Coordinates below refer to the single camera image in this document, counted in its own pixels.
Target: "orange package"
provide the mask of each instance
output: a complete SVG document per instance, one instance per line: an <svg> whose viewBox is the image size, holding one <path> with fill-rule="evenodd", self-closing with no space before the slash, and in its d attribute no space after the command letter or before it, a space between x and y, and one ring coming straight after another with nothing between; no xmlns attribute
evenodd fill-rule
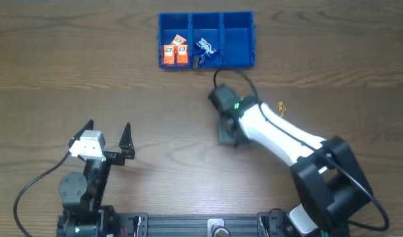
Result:
<svg viewBox="0 0 403 237"><path fill-rule="evenodd" d="M174 65L175 64L175 45L164 45L163 55L162 55L163 65Z"/></svg>
<svg viewBox="0 0 403 237"><path fill-rule="evenodd" d="M178 45L184 45L184 44L186 44L186 42L187 41L184 37L182 37L180 35L176 35L174 40L171 42L171 44L178 46Z"/></svg>
<svg viewBox="0 0 403 237"><path fill-rule="evenodd" d="M176 54L176 63L179 65L188 65L188 45L178 46L178 53Z"/></svg>

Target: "cable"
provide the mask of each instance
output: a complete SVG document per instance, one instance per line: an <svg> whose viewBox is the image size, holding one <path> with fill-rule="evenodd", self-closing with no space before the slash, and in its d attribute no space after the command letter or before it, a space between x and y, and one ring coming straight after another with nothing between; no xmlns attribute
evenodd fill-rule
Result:
<svg viewBox="0 0 403 237"><path fill-rule="evenodd" d="M34 183L36 183L37 181L39 181L41 178L45 177L47 174L51 173L52 171L54 171L55 169L57 169L58 167L60 167L64 161L68 158L68 156L70 155L70 152L68 151L65 156L58 162L58 164L56 164L54 167L50 168L49 170L45 171L44 173L42 173L41 175L39 175L38 177L36 177L35 179L33 179L32 181L30 181L17 195L16 200L14 201L14 205L13 205L13 214L14 214L14 220L16 221L16 224L18 226L18 228L23 232L23 234L27 237L32 237L32 235L30 235L26 229L23 227L22 223L20 223L20 220L18 219L18 214L17 214L17 206L18 206L18 202L20 201L20 198L22 197L22 195L25 193L25 191Z"/></svg>
<svg viewBox="0 0 403 237"><path fill-rule="evenodd" d="M216 70L215 74L213 75L213 85L215 86L215 88L217 87L216 76L217 76L218 72L220 72L222 70L224 70L224 69L220 68L220 69ZM253 82L251 81L251 79L249 79L248 76L245 73L243 73L241 70L238 70L238 69L231 69L231 70L238 73L239 75L241 75L245 79L245 81L247 81L247 83L250 85L250 87L253 91L253 94L254 94L254 98L257 101L257 105L259 107L260 113L265 118L265 120L268 123L272 124L278 130L280 130L281 132L285 133L287 136L289 136L292 139L296 140L297 142L301 143L301 145L304 145L307 148L311 149L312 151L316 152L316 154L318 154L318 156L320 156L320 158L330 162L334 168L338 169L347 179L351 180L352 183L354 183L355 186L357 186L367 196L367 198L369 198L370 201L376 206L376 208L379 210L379 212L385 222L385 225L382 227L369 226L367 224L357 223L356 221L349 221L349 220L348 220L348 223L352 224L354 226L358 226L360 228L368 229L368 230L374 230L374 231L380 231L380 232L388 230L390 227L389 216L387 215L387 212L385 211L383 206L379 203L379 201L373 195L371 195L355 178L350 176L342 167L340 167L335 161L333 161L332 159L327 159L323 154L318 152L318 150L316 150L314 147L305 143L305 141L302 141L302 140L296 138L292 134L289 134L287 131L283 130L282 128L280 128L279 126L274 124L272 121L270 121L264 114L263 109L261 109L261 101L259 99L259 94L258 94Z"/></svg>

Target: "brown surface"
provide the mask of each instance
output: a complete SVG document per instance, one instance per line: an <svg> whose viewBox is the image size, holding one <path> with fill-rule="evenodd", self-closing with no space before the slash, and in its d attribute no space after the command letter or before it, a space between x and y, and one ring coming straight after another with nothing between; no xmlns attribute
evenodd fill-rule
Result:
<svg viewBox="0 0 403 237"><path fill-rule="evenodd" d="M18 191L52 167L88 119L115 149L126 122L137 158L113 167L103 202L149 214L257 213L293 208L288 169L258 145L217 143L207 100L213 72L157 66L158 12L255 12L264 101L286 104L303 130L347 139L392 230L403 234L403 1L0 0L0 236L21 236ZM249 92L231 74L221 78ZM19 215L34 236L54 236L58 183L69 159L32 186ZM381 224L367 205L354 220ZM352 228L353 236L381 233Z"/></svg>

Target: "empty tray compartment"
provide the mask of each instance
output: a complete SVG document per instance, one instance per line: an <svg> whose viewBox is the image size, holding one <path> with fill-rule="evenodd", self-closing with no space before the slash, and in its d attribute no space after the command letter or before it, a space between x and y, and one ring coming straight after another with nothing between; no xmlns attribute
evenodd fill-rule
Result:
<svg viewBox="0 0 403 237"><path fill-rule="evenodd" d="M211 44L213 48L218 51L216 57L212 60L206 59L200 68L217 68L221 65L221 58L219 56L220 45L220 20L219 13L193 13L193 43L203 37ZM198 50L194 47L193 55Z"/></svg>
<svg viewBox="0 0 403 237"><path fill-rule="evenodd" d="M223 66L252 66L255 60L253 12L224 13Z"/></svg>
<svg viewBox="0 0 403 237"><path fill-rule="evenodd" d="M187 13L161 13L159 15L160 27L159 27L159 41L160 41L160 49L159 49L159 65L161 67L167 68L187 68L190 65L186 66L175 66L170 65L162 65L162 46L171 44L174 40L175 36L178 34L184 37L187 40L187 44L191 43L190 39L190 31L188 30L188 14Z"/></svg>

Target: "blue plastic bin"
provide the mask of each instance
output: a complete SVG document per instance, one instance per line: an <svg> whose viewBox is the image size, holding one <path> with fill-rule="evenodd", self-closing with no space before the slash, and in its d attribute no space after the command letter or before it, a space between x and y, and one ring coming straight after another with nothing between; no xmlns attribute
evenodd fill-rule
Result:
<svg viewBox="0 0 403 237"><path fill-rule="evenodd" d="M176 35L187 40L189 65L162 65L162 46ZM203 37L219 54L200 68L250 67L255 63L253 12L159 13L159 66L164 69L193 67L194 42Z"/></svg>

